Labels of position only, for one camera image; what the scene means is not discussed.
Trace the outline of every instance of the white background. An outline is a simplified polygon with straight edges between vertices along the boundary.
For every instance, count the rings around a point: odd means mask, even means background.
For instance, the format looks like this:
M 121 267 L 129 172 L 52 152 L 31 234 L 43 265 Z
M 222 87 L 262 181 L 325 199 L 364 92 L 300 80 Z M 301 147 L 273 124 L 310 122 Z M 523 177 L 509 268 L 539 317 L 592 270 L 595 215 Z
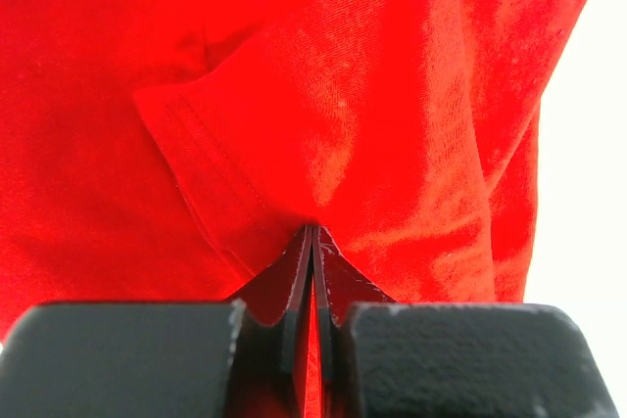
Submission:
M 627 0 L 589 0 L 542 105 L 526 301 L 579 324 L 627 417 Z

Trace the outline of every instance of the black plastic piece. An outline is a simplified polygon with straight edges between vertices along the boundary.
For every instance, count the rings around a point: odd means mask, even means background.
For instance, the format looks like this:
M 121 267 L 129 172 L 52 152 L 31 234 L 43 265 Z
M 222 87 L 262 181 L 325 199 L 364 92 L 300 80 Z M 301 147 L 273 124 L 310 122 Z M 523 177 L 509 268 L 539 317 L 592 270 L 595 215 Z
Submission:
M 221 417 L 234 304 L 49 304 L 0 354 L 2 418 Z
M 312 228 L 305 226 L 283 254 L 229 299 L 242 300 L 262 325 L 280 331 L 279 368 L 294 372 L 299 327 L 309 307 L 312 282 Z
M 583 335 L 554 307 L 364 303 L 342 345 L 351 416 L 618 416 Z
M 335 377 L 337 329 L 355 301 L 393 302 L 342 256 L 333 237 L 324 227 L 312 230 L 312 263 L 320 339 L 322 380 Z

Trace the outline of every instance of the black clamp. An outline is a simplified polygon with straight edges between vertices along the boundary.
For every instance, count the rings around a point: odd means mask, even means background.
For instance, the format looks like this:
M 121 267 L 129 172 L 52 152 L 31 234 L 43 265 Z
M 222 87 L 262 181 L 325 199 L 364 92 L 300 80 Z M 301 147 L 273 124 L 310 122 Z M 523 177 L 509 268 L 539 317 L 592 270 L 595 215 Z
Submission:
M 229 302 L 31 309 L 0 417 L 300 417 L 312 290 L 325 417 L 618 416 L 560 310 L 397 304 L 308 226 Z

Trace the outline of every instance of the black block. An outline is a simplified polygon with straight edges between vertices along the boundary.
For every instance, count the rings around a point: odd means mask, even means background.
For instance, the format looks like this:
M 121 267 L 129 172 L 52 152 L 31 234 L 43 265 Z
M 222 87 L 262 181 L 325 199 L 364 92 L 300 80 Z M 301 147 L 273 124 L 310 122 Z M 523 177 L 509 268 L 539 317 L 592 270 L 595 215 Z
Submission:
M 583 335 L 552 307 L 360 304 L 342 350 L 354 416 L 617 417 Z
M 244 314 L 243 303 L 33 308 L 0 354 L 0 417 L 221 417 Z

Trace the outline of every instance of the red fabric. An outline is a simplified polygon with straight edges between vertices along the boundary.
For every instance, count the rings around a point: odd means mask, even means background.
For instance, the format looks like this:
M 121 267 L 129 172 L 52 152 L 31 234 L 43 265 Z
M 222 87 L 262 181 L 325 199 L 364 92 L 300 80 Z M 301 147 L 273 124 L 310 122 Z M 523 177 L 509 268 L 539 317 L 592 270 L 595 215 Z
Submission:
M 0 335 L 219 300 L 306 222 L 400 302 L 519 302 L 585 0 L 0 0 Z

